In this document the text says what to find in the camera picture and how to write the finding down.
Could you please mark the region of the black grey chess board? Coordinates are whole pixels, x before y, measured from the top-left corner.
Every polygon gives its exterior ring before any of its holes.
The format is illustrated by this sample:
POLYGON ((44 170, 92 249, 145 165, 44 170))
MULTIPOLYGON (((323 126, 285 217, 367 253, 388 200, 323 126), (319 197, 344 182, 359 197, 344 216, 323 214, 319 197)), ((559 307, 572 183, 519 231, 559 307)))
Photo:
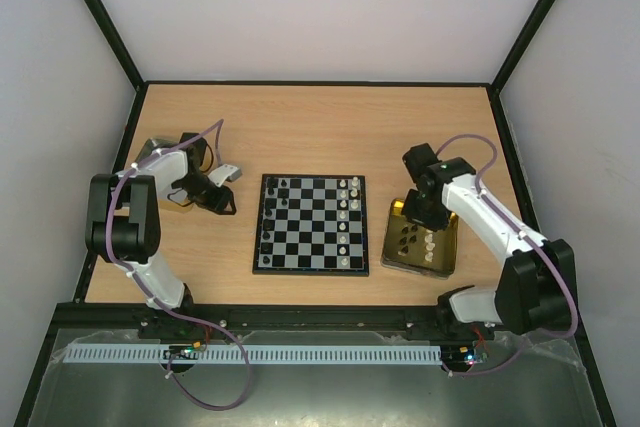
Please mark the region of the black grey chess board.
POLYGON ((264 174, 252 272, 369 275, 363 175, 264 174))

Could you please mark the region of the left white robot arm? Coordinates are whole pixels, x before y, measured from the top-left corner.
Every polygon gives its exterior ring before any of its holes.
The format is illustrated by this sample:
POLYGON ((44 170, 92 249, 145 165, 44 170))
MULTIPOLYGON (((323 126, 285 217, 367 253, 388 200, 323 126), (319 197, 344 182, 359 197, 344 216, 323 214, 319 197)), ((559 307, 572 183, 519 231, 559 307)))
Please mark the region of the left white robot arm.
POLYGON ((180 208, 233 215, 229 184, 241 175, 238 166, 221 161, 216 143, 199 134, 183 133, 178 142, 149 138, 129 168, 91 179, 86 247, 124 271, 149 307, 187 315, 193 308, 190 289, 160 252, 159 202, 180 194, 180 208))

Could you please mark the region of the gold metal tin tray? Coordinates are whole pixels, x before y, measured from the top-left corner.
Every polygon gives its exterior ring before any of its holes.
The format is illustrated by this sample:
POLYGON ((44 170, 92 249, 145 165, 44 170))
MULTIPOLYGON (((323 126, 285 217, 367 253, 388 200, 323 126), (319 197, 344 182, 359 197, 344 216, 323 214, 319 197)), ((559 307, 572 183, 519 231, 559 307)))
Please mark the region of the gold metal tin tray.
POLYGON ((452 213, 445 230, 432 231, 402 214, 404 201, 391 202, 381 265, 404 272, 449 278, 455 271, 458 217, 452 213))

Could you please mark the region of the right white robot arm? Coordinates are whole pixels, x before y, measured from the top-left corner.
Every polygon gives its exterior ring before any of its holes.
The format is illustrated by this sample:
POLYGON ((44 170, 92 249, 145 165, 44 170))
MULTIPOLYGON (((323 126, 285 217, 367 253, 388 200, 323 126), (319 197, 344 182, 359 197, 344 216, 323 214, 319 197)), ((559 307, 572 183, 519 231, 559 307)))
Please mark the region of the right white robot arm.
POLYGON ((442 296, 445 308, 436 314, 438 331, 455 339, 471 323, 490 323, 518 335, 540 330, 557 338, 573 336, 579 313, 575 255, 569 244, 551 241, 520 221, 461 157, 441 161, 422 145, 405 153, 403 163, 415 184, 403 215, 433 232, 445 229, 456 215, 502 264, 495 289, 470 286, 442 296))

